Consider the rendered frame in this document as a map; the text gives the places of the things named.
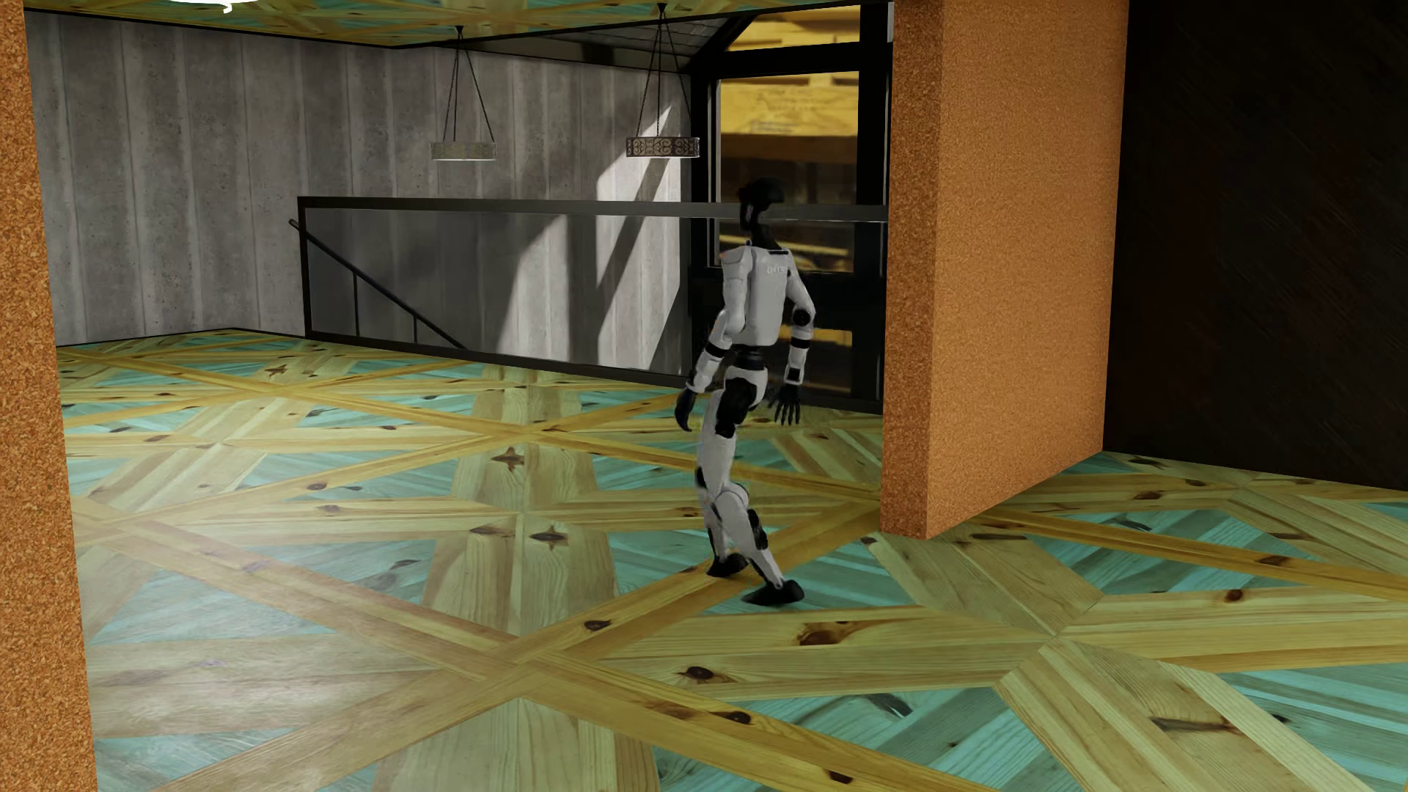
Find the robot left leg white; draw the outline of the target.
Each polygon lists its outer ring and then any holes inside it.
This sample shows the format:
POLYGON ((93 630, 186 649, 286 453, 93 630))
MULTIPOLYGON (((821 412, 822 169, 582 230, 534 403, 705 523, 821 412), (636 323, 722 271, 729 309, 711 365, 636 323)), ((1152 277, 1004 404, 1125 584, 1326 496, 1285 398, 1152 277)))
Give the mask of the robot left leg white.
POLYGON ((701 514, 710 536, 714 561, 707 574, 727 578, 756 561, 760 524, 749 495, 729 479, 736 430, 755 404, 758 388, 743 376, 725 380, 722 392, 710 397, 697 445, 696 482, 701 514))

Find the robot leg white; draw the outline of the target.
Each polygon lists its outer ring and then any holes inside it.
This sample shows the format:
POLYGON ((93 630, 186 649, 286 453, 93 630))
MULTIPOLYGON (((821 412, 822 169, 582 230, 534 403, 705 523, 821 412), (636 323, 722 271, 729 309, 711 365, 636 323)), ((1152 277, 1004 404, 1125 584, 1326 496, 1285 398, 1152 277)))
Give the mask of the robot leg white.
POLYGON ((722 392, 710 397, 697 445, 696 482, 701 514, 710 536, 714 561, 707 574, 727 578, 756 561, 760 524, 749 495, 729 479, 736 430, 755 404, 758 388, 743 376, 725 380, 722 392))
MULTIPOLYGON (((725 380, 734 376, 748 378, 755 383, 758 389, 758 396, 755 397, 755 404, 748 412, 749 414, 750 410, 755 409, 758 403, 762 400, 762 392, 766 386, 766 372, 762 369, 752 371, 752 369, 741 369, 738 366, 729 366, 725 373, 725 380)), ((749 565, 758 569, 760 576, 765 579, 765 583, 760 588, 755 589, 753 592, 745 595, 743 598, 745 602, 758 606, 783 606, 801 602, 805 596, 804 589, 797 581, 787 578, 781 572, 780 567, 777 565, 774 557, 769 550, 769 540, 766 531, 762 528, 760 519, 753 507, 752 510, 756 514, 756 519, 760 524, 760 531, 758 536, 759 551, 756 555, 756 561, 750 562, 749 565)))

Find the robot torso white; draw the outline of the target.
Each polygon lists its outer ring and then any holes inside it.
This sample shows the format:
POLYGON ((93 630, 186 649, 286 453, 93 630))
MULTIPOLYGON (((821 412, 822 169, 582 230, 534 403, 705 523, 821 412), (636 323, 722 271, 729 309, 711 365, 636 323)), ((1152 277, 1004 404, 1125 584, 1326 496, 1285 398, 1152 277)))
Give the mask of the robot torso white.
POLYGON ((721 256, 722 348, 770 347, 786 323, 794 258, 781 248, 742 245, 721 256))

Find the robot right leg white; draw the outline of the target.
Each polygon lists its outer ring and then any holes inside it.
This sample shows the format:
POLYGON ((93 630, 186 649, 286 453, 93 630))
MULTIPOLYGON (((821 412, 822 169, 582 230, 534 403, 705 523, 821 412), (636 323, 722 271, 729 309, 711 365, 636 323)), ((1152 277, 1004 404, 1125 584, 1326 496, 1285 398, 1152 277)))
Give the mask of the robot right leg white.
MULTIPOLYGON (((749 414, 750 410, 755 409, 758 403, 762 400, 762 392, 766 386, 766 372, 762 369, 752 371, 752 369, 741 369, 738 366, 729 366, 725 373, 725 380, 734 376, 748 378, 755 383, 758 389, 758 396, 755 397, 755 404, 748 412, 749 414)), ((758 536, 759 551, 756 555, 756 561, 750 562, 749 565, 758 569, 760 576, 765 579, 765 583, 760 588, 755 589, 753 592, 745 595, 743 598, 745 602, 758 606, 783 606, 801 602, 805 596, 804 589, 797 581, 787 578, 781 572, 780 567, 777 565, 774 557, 769 550, 769 540, 766 531, 762 528, 760 519, 753 507, 752 510, 756 514, 756 519, 760 524, 760 531, 758 536)))

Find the robot head black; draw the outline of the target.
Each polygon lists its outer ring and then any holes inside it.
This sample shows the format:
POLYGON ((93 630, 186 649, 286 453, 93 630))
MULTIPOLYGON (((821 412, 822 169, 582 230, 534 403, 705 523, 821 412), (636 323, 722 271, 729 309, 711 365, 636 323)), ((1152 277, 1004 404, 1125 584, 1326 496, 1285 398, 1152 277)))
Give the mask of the robot head black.
POLYGON ((786 199, 784 185, 776 178, 759 178, 743 185, 736 192, 741 204, 739 223, 748 233, 748 242, 752 247, 777 251, 783 245, 777 242, 767 225, 762 223, 762 213, 773 204, 780 204, 786 199))

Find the black framed window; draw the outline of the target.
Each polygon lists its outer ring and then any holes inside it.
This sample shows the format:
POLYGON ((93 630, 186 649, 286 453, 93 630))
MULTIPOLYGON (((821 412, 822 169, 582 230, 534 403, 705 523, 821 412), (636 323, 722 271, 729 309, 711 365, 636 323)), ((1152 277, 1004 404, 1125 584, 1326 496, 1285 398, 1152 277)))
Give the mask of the black framed window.
POLYGON ((804 207, 765 220, 821 311, 808 404, 881 406, 891 23, 890 0, 759 7, 712 21, 686 65, 704 141, 691 200, 769 176, 804 207))

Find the round hanging pendant lamp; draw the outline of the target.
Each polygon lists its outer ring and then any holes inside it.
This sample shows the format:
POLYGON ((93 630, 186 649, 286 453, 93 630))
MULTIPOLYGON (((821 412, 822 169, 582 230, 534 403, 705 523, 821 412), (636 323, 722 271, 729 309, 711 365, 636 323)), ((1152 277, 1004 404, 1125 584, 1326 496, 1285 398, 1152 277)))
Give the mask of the round hanging pendant lamp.
POLYGON ((455 55, 451 63, 449 87, 446 89, 445 111, 442 118, 441 140, 431 144, 431 158, 434 161, 494 161, 497 158, 497 140, 484 104, 483 90, 473 61, 463 47, 463 25, 455 25, 455 55), (483 140, 459 138, 459 104, 462 93, 462 73, 467 75, 473 87, 474 101, 482 118, 483 140))
POLYGON ((663 131, 663 99, 665 99, 665 66, 670 62, 674 75, 679 78, 680 89, 684 90, 684 79, 680 73, 679 48, 676 48, 673 34, 669 27, 667 3, 656 3, 656 28, 650 48, 648 65, 646 87, 642 93, 636 135, 628 137, 625 155, 628 158, 653 159, 696 159, 701 155, 701 141, 691 134, 666 135, 663 131), (655 127, 652 134, 645 134, 645 110, 649 99, 655 99, 655 127))

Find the black stair handrail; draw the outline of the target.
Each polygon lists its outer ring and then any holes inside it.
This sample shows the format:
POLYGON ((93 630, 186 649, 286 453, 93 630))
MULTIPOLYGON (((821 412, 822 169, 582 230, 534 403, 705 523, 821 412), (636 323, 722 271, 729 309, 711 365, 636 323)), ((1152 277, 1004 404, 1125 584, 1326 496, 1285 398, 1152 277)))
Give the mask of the black stair handrail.
POLYGON ((351 278, 351 282, 352 282, 352 286, 351 286, 352 295, 351 295, 351 297, 352 297, 352 303, 353 303, 353 327, 356 330, 356 335, 358 337, 360 337, 360 292, 359 292, 359 285, 365 283, 367 287, 373 289, 377 295, 383 296, 391 304, 396 304, 398 309, 401 309, 404 313, 407 313, 407 316, 410 316, 410 318, 411 318, 411 335, 413 335, 411 344, 420 345, 420 330, 421 330, 421 327, 425 327, 428 331, 434 333, 441 340, 444 340, 445 342, 448 342, 449 347, 458 348, 458 349, 462 349, 462 351, 467 351, 467 347, 465 347, 456 338, 453 338, 452 335, 449 335, 448 333, 445 333, 439 326, 436 326, 435 323, 429 321, 425 316, 422 316, 421 311, 418 311, 417 309, 413 309, 408 303, 406 303, 404 300, 401 300, 401 297, 398 297, 397 295, 394 295, 393 292, 390 292, 386 286, 383 286, 375 278, 370 278, 370 275, 367 275, 363 269, 358 268, 351 261, 345 259, 339 252, 337 252, 334 248, 331 248, 327 242, 322 242, 315 235, 310 234, 303 227, 301 223, 298 223, 297 220, 289 218, 287 224, 291 225, 291 228, 296 228, 296 231, 298 233, 300 241, 303 242, 304 247, 307 247, 308 244, 311 244, 313 247, 315 247, 317 249, 320 249, 325 256, 328 256, 331 261, 334 261, 337 265, 344 266, 344 269, 348 272, 348 275, 351 278))

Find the glass balustrade black frame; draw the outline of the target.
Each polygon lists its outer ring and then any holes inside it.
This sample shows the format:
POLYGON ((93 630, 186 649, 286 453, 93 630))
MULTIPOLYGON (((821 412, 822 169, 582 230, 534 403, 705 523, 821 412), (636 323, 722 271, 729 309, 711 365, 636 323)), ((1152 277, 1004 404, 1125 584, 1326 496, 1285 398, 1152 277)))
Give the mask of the glass balustrade black frame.
POLYGON ((719 258, 748 233, 729 203, 304 196, 296 218, 467 351, 303 251, 308 333, 391 348, 683 376, 722 307, 719 258))

